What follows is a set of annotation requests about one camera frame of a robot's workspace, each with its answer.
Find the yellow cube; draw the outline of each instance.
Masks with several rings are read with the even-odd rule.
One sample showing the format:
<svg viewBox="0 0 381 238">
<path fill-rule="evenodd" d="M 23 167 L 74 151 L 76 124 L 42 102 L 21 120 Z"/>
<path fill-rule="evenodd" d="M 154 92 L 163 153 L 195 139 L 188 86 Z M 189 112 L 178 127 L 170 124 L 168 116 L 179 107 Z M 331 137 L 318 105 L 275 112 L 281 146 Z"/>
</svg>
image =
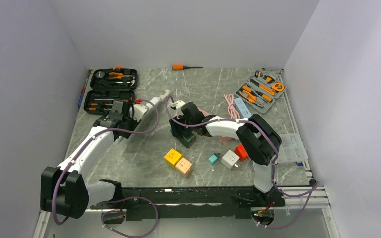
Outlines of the yellow cube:
<svg viewBox="0 0 381 238">
<path fill-rule="evenodd" d="M 169 150 L 169 152 L 167 152 L 167 154 L 164 156 L 164 159 L 166 160 L 167 164 L 170 165 L 173 169 L 175 168 L 175 165 L 181 158 L 182 154 L 177 152 L 175 149 Z"/>
<path fill-rule="evenodd" d="M 176 170 L 187 177 L 193 170 L 193 164 L 185 158 L 181 158 L 175 166 Z"/>
</svg>

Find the orange tape measure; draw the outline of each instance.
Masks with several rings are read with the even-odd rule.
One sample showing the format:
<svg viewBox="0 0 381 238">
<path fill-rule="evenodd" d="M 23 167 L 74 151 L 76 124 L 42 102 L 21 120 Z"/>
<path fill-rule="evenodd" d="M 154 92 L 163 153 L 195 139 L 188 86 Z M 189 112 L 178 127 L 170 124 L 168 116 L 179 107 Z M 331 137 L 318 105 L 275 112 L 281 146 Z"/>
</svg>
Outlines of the orange tape measure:
<svg viewBox="0 0 381 238">
<path fill-rule="evenodd" d="M 285 87 L 284 87 L 284 84 L 282 83 L 274 83 L 274 85 L 272 86 L 272 89 L 277 92 L 281 92 L 281 91 L 284 91 Z"/>
</svg>

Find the clear plastic box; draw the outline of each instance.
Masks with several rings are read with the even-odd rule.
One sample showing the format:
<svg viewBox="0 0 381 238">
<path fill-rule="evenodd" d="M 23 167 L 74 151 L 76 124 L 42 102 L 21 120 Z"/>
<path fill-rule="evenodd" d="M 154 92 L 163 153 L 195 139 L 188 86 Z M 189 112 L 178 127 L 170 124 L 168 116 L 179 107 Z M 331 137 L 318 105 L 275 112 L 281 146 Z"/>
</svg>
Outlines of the clear plastic box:
<svg viewBox="0 0 381 238">
<path fill-rule="evenodd" d="M 278 156 L 279 163 L 301 162 L 308 159 L 306 149 L 299 134 L 280 135 L 282 144 Z"/>
</svg>

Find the red cube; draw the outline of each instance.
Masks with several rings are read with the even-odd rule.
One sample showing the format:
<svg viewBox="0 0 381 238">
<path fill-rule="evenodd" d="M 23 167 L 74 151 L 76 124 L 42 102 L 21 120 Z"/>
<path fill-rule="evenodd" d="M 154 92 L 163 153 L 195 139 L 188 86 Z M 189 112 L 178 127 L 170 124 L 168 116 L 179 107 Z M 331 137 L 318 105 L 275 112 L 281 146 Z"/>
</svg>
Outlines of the red cube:
<svg viewBox="0 0 381 238">
<path fill-rule="evenodd" d="M 246 152 L 242 144 L 236 146 L 236 148 L 234 149 L 234 153 L 239 156 L 240 161 L 243 161 L 249 158 L 248 153 Z"/>
</svg>

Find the gray tool case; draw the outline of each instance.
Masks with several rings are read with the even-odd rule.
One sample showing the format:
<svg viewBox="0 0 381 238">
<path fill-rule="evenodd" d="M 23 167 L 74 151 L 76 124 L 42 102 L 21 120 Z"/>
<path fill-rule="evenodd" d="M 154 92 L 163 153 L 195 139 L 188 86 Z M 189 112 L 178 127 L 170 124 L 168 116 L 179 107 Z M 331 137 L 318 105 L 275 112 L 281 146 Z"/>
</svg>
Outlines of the gray tool case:
<svg viewBox="0 0 381 238">
<path fill-rule="evenodd" d="M 269 108 L 271 108 L 271 106 L 275 103 L 276 99 L 278 99 L 284 93 L 285 88 L 281 92 L 276 92 L 276 91 L 272 90 L 272 85 L 275 82 L 282 83 L 280 77 L 278 77 L 278 74 L 281 74 L 280 70 L 266 70 L 265 68 L 263 68 L 262 70 L 257 70 L 255 72 L 255 74 L 250 76 L 249 79 L 244 84 L 240 85 L 240 87 L 235 91 L 234 95 L 236 97 L 242 98 L 243 101 L 246 104 L 248 104 L 249 106 L 255 108 L 261 114 L 264 114 L 264 113 L 266 113 L 269 110 Z M 273 83 L 268 83 L 266 81 L 267 77 L 271 77 L 273 79 Z M 265 95 L 269 96 L 272 99 L 272 101 L 271 102 L 264 101 L 263 99 L 261 99 L 260 97 L 255 95 L 255 94 L 257 94 L 255 92 L 254 96 L 257 97 L 256 101 L 259 104 L 261 104 L 263 107 L 259 107 L 259 106 L 255 105 L 253 103 L 250 103 L 246 98 L 244 98 L 244 97 L 239 95 L 239 93 L 242 94 L 241 88 L 244 85 L 250 87 L 252 89 L 252 92 L 253 91 L 259 91 L 261 93 L 264 93 Z M 262 89 L 261 85 L 263 85 L 264 87 L 270 89 L 270 92 L 267 92 L 266 90 Z"/>
</svg>

